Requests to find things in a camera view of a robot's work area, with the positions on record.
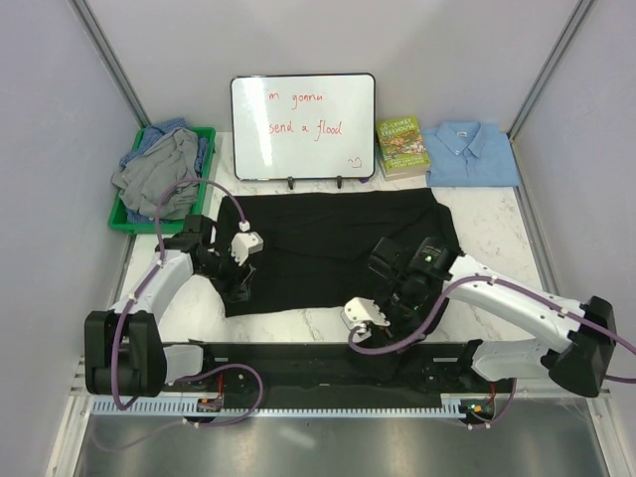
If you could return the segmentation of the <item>black long sleeve shirt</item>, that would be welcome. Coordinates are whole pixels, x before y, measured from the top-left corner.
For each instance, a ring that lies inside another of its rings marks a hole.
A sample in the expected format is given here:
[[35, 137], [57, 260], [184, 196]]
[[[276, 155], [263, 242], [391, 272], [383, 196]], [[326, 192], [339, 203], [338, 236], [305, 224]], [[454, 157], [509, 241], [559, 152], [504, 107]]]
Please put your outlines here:
[[415, 248], [428, 237], [459, 240], [450, 210], [428, 189], [223, 198], [216, 245], [229, 245], [246, 217], [264, 247], [246, 301], [226, 300], [229, 317], [330, 308], [370, 298], [382, 279], [368, 269], [380, 239]]

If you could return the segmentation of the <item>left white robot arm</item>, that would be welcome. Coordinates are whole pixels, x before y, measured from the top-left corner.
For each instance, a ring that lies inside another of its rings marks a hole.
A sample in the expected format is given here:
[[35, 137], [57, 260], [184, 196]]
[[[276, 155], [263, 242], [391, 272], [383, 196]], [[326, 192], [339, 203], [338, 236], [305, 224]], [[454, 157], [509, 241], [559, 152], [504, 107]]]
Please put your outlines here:
[[166, 384], [185, 380], [206, 391], [218, 379], [218, 367], [192, 344], [165, 344], [158, 325], [177, 292], [195, 275], [210, 280], [227, 301], [247, 298], [254, 273], [250, 257], [263, 239], [249, 222], [224, 249], [213, 247], [215, 222], [189, 215], [183, 229], [156, 247], [151, 264], [126, 296], [106, 311], [92, 311], [84, 321], [85, 386], [89, 393], [153, 398]]

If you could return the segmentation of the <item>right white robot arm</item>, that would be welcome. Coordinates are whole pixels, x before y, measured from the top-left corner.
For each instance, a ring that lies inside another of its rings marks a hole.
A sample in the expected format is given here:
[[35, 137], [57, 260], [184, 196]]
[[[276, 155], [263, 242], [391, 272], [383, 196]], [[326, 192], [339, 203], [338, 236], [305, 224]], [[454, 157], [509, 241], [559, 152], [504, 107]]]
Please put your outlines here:
[[548, 376], [581, 397], [599, 395], [617, 340], [608, 301], [593, 296], [579, 302], [527, 287], [440, 238], [426, 238], [416, 249], [383, 238], [368, 267], [386, 281], [366, 317], [389, 331], [375, 354], [405, 350], [427, 334], [446, 301], [457, 300], [531, 336], [470, 342], [454, 369], [462, 389], [474, 392], [488, 382]]

